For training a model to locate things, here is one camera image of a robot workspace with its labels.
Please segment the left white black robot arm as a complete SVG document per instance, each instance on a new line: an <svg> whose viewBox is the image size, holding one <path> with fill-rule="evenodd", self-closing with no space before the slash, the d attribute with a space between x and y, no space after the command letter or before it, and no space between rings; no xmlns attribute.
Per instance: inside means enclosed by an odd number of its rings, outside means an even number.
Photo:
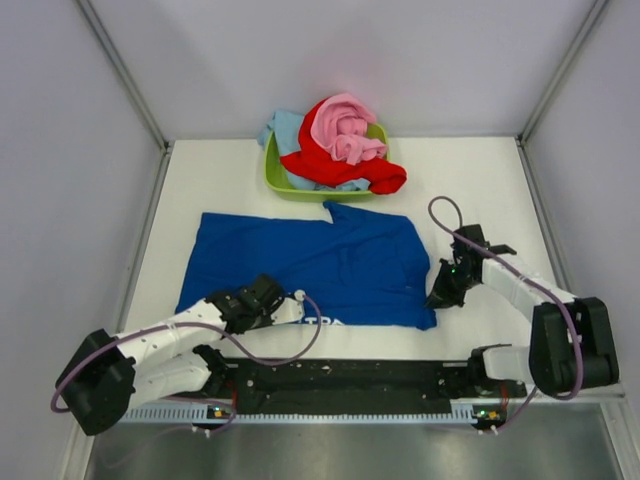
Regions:
<svg viewBox="0 0 640 480"><path fill-rule="evenodd" d="M111 335L89 334L55 382L51 409L71 414L96 436L149 402L228 398L230 368L216 348L221 340L294 323L305 294L286 292L266 274L237 290L218 290L150 327Z"/></svg>

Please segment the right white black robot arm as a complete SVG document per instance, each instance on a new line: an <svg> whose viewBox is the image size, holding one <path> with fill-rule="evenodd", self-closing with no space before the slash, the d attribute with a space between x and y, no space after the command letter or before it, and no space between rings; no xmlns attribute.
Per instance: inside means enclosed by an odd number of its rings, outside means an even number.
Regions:
<svg viewBox="0 0 640 480"><path fill-rule="evenodd" d="M474 393L490 395L508 380L561 398L618 382L609 312L602 300L580 298L546 281L511 247L487 242L478 224L452 236L452 258L441 260L427 307L461 307L467 292L483 285L530 324L525 346L495 344L472 351L466 380Z"/></svg>

